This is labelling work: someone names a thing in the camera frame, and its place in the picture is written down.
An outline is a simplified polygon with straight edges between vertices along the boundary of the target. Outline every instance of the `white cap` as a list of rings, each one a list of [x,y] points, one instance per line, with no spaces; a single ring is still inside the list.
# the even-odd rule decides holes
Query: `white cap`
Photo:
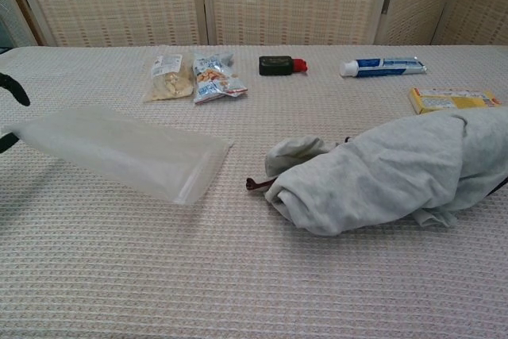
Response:
[[[341,73],[342,77],[346,77],[348,75],[354,77],[358,74],[358,63],[356,62],[356,60],[349,61],[348,63],[341,63],[339,72]]]

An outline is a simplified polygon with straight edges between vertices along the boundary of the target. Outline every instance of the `gray cloth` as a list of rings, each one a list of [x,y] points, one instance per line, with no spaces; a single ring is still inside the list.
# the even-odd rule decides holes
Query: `gray cloth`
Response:
[[[413,214],[455,223],[508,176],[508,108],[401,118],[333,148],[290,139],[266,159],[266,199],[297,227],[332,236]]]

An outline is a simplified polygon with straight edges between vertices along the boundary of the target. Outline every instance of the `cardboard box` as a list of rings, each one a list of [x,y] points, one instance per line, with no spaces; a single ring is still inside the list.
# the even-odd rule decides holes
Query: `cardboard box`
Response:
[[[501,102],[490,91],[421,89],[414,87],[411,89],[409,97],[417,114],[446,109],[501,106]]]

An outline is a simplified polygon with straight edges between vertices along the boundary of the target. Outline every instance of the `red cap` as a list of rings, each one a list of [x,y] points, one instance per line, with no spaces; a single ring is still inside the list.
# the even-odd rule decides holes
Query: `red cap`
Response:
[[[293,73],[307,71],[307,62],[302,59],[293,59]]]

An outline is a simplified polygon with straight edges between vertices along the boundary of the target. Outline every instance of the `table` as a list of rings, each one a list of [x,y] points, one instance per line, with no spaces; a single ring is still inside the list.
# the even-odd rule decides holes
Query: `table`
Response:
[[[232,51],[248,96],[142,104],[155,57]],[[307,60],[307,75],[257,75],[258,56]],[[355,58],[418,56],[426,75],[342,79]],[[286,137],[343,141],[413,114],[411,87],[492,90],[508,102],[507,47],[17,48],[0,71],[3,125],[101,104],[150,123],[234,140],[205,197],[174,206],[23,143],[0,156],[0,336],[506,337],[508,188],[453,229],[411,218],[315,237],[245,178]]]

